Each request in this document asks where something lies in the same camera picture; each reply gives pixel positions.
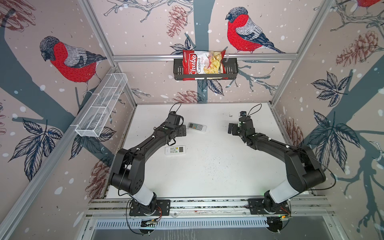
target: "white wire mesh basket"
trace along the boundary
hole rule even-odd
[[[77,134],[82,137],[100,136],[125,84],[127,84],[127,76],[124,73],[111,74],[107,83],[98,93],[91,107],[76,127]]]

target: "air conditioner remote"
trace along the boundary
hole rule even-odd
[[[205,132],[207,130],[206,125],[201,125],[201,124],[197,124],[197,123],[193,123],[193,122],[189,122],[187,125],[187,128],[192,129],[192,130],[196,130],[199,132]]]
[[[166,155],[185,154],[186,150],[187,150],[187,148],[185,146],[166,147]]]

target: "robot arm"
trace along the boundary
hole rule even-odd
[[[244,111],[240,112],[238,124],[229,124],[228,133],[240,136],[247,146],[266,152],[285,163],[287,179],[264,194],[263,207],[269,213],[275,212],[289,198],[326,180],[311,148],[288,146],[262,133],[256,133],[251,117]]]
[[[176,112],[170,112],[167,120],[154,129],[150,137],[129,150],[120,149],[111,166],[108,182],[117,189],[126,191],[140,203],[143,213],[155,211],[156,194],[144,185],[145,163],[160,147],[169,144],[175,137],[186,136],[185,125],[179,125],[184,118]]]

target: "bird illustration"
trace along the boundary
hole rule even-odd
[[[99,54],[88,52],[84,48],[72,47],[60,42],[53,36],[48,36],[41,41],[40,51],[44,61],[49,59],[66,79],[76,83],[86,83],[87,89],[83,92],[83,97],[86,93],[92,93],[88,90],[88,81],[93,75],[97,76],[98,64],[107,59]]]
[[[349,2],[349,1],[352,1],[352,0],[346,0],[346,1],[343,1],[343,2],[339,3],[339,5],[342,5],[342,4],[347,3],[347,2]],[[364,16],[366,16],[366,15],[372,14],[372,13],[368,12],[368,8],[369,8],[370,6],[372,6],[372,5],[376,4],[376,3],[378,3],[378,2],[381,1],[381,0],[354,0],[354,1],[357,2],[357,6],[356,6],[356,8],[353,10],[353,12],[351,13],[351,15],[353,15],[353,13],[356,11],[356,9],[357,9],[358,7],[365,7],[365,9],[367,10],[367,13],[366,13]]]
[[[228,20],[228,41],[240,51],[250,51],[255,49],[269,48],[278,53],[284,53],[277,49],[273,43],[265,36],[263,30],[252,22],[248,16],[248,11],[244,7],[231,9],[225,18]]]

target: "white table surface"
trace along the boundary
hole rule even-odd
[[[237,123],[240,111],[255,103],[183,104],[177,114],[184,124],[207,125],[206,132],[187,129],[174,146],[185,145],[184,155],[166,156],[165,147],[145,165],[144,184],[157,197],[224,197],[262,195],[286,179],[285,164],[279,159],[246,146],[238,136],[228,134],[228,123]],[[124,148],[138,145],[166,118],[171,105],[138,105]],[[256,132],[284,142],[266,103],[252,115]],[[109,187],[107,198],[119,197]]]

